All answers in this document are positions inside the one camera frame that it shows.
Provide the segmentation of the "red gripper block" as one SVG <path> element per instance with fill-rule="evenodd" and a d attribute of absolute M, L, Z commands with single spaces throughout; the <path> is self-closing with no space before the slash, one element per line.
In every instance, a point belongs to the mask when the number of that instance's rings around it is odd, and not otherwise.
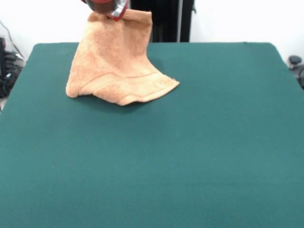
<path fill-rule="evenodd" d="M 114 21 L 119 21 L 123 17 L 128 6 L 128 0 L 114 0 L 114 10 L 107 14 L 107 17 Z"/>

